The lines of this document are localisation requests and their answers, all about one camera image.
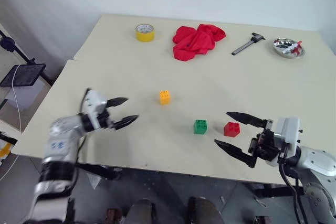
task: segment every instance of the white cable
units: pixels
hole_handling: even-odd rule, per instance
[[[12,90],[13,90],[13,94],[14,94],[14,98],[15,98],[16,107],[17,107],[17,113],[19,114],[20,133],[22,134],[20,109],[19,109],[19,104],[17,103],[16,94],[15,94],[15,90],[14,90],[14,78],[15,78],[16,72],[17,72],[17,70],[19,69],[20,66],[21,65],[17,66],[17,68],[15,69],[15,72],[13,74],[13,78],[12,78]]]
[[[19,104],[17,103],[16,94],[15,94],[15,90],[14,90],[14,78],[15,78],[16,72],[17,72],[17,70],[18,70],[18,68],[20,66],[21,65],[17,66],[17,68],[15,69],[15,72],[13,74],[13,78],[12,78],[12,90],[13,90],[13,94],[14,94],[14,98],[15,98],[15,102],[16,102],[17,113],[19,114],[20,133],[22,134],[20,109],[19,109]],[[9,167],[9,169],[6,171],[6,173],[0,178],[0,181],[7,175],[7,173],[9,173],[9,171],[12,169],[13,165],[15,164],[15,162],[17,161],[18,158],[19,158],[19,156],[17,155],[16,158],[14,159],[12,165]]]

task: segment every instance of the toy block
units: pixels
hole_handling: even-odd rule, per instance
[[[204,134],[207,130],[206,120],[196,120],[194,123],[194,134]]]
[[[170,103],[170,93],[168,90],[160,91],[160,104],[166,105]]]
[[[227,123],[224,126],[224,135],[235,137],[240,133],[239,123]]]

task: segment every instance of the red lego block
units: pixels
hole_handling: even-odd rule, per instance
[[[240,133],[239,123],[227,123],[224,126],[224,135],[235,137]]]

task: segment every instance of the orange lego block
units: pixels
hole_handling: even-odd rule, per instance
[[[166,105],[170,103],[170,93],[168,90],[160,91],[160,104]]]

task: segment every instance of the green lego block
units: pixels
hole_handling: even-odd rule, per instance
[[[204,134],[207,130],[206,120],[196,120],[194,123],[194,134]]]

